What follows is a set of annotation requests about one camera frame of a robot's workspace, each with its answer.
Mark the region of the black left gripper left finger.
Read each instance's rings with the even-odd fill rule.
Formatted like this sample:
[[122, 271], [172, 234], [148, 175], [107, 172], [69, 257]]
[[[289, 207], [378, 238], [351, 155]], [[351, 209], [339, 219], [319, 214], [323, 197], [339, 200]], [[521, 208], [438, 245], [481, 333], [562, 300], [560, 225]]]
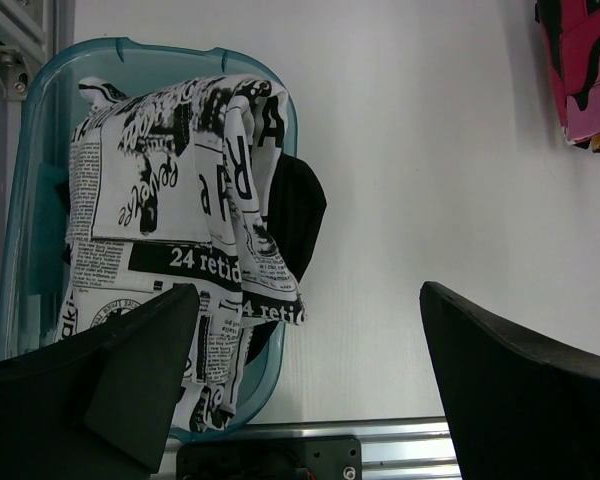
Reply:
[[199, 296], [176, 286], [0, 361], [0, 479], [147, 479], [159, 470]]

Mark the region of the pink black patterned trousers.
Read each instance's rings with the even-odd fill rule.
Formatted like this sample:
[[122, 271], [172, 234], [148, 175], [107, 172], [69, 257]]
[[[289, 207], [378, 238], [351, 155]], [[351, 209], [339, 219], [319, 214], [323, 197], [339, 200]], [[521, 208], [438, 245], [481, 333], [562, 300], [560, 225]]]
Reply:
[[600, 1], [538, 1], [565, 141], [600, 154]]

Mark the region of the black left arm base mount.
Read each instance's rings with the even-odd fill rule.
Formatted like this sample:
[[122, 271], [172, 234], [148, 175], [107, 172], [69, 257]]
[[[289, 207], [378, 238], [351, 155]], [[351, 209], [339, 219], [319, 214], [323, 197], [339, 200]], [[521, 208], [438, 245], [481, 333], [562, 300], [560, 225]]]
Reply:
[[176, 456], [178, 479], [361, 479], [354, 437], [236, 440], [188, 444]]

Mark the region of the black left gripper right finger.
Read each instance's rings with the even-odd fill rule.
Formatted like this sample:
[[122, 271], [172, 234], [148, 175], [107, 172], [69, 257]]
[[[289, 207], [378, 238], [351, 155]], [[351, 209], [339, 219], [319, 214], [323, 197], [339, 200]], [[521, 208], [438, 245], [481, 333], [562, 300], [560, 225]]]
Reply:
[[600, 356], [437, 282], [420, 311], [465, 479], [600, 479]]

